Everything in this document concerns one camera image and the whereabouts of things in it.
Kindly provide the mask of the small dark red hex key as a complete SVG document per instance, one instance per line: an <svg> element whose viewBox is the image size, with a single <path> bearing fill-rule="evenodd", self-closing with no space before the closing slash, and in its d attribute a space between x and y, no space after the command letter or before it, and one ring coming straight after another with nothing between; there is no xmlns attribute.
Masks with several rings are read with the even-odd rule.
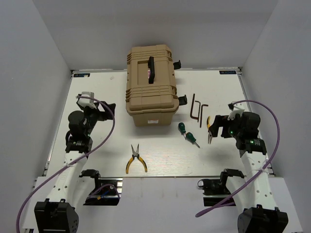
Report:
<svg viewBox="0 0 311 233"><path fill-rule="evenodd" d="M203 108L208 107L208 104L201 104L200 107L200 128L202 128L202 121L203 121Z"/></svg>

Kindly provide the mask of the large dark red hex key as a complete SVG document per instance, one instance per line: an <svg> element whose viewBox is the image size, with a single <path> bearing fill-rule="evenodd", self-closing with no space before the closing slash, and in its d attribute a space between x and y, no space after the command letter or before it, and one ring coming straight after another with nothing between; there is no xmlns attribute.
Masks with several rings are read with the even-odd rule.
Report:
<svg viewBox="0 0 311 233"><path fill-rule="evenodd" d="M195 103L195 94L193 94L193 96L192 96L192 102L191 102L191 108L190 108L190 118L199 121L199 116L193 115L194 103Z"/></svg>

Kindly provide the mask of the green handled screwdriver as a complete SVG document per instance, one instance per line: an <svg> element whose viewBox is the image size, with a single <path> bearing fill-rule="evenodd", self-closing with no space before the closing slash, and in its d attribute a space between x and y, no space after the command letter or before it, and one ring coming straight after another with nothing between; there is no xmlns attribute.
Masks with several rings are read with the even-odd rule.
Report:
<svg viewBox="0 0 311 233"><path fill-rule="evenodd" d="M193 136L191 132L186 133L186 139L192 144L194 144L196 147L200 148L200 146L196 142L197 141L196 138Z"/></svg>
<svg viewBox="0 0 311 233"><path fill-rule="evenodd" d="M186 128L185 128L185 124L183 122L180 122L178 124L178 129L180 131L180 133L184 136L184 138L186 139Z"/></svg>

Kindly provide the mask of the tan plastic toolbox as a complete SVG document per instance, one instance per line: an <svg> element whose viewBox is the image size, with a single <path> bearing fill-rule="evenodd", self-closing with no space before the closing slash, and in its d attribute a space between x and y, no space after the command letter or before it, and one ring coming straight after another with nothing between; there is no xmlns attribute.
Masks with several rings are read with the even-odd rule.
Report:
<svg viewBox="0 0 311 233"><path fill-rule="evenodd" d="M188 103L177 95L175 71L180 68L165 44L130 49L125 102L135 126L170 125L178 108Z"/></svg>

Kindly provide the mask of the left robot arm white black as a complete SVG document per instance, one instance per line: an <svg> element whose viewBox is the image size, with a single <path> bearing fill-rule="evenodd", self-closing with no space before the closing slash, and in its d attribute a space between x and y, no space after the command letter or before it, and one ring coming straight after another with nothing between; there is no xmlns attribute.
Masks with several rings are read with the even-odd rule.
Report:
<svg viewBox="0 0 311 233"><path fill-rule="evenodd" d="M114 120L116 105L94 102L91 99L77 100L78 111L70 113L69 131L65 137L66 148L62 171L44 201L35 205L35 218L40 233L75 233L78 230L81 207L90 193L102 190L99 172L84 170L92 149L91 132L98 121Z"/></svg>

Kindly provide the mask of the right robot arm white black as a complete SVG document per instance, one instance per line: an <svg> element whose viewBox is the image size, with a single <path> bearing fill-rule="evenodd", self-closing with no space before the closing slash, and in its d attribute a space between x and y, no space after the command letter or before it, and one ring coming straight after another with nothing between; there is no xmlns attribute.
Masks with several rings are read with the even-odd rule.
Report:
<svg viewBox="0 0 311 233"><path fill-rule="evenodd" d="M289 220L286 212L279 210L269 183L265 143L259 138L259 115L234 110L228 116L217 115L208 124L208 142L218 136L234 138L245 174L226 168L221 173L219 187L232 197L239 211L237 227L240 233L282 233Z"/></svg>

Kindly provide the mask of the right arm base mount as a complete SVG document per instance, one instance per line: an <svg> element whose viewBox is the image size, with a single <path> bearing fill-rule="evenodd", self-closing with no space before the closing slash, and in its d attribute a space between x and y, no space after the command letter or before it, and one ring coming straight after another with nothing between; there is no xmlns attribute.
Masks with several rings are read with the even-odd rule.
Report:
<svg viewBox="0 0 311 233"><path fill-rule="evenodd" d="M201 179L198 181L198 188L203 190L205 207L211 207L231 194L226 187L228 177L240 177L244 179L241 171L226 168L217 179Z"/></svg>

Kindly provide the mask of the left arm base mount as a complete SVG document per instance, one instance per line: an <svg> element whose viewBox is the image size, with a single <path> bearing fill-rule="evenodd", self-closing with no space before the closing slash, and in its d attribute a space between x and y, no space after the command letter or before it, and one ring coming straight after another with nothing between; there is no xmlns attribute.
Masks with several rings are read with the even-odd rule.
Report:
<svg viewBox="0 0 311 233"><path fill-rule="evenodd" d="M82 177L92 178L94 188L86 198L86 206L117 206L122 192L122 178L104 178L94 169L83 170Z"/></svg>

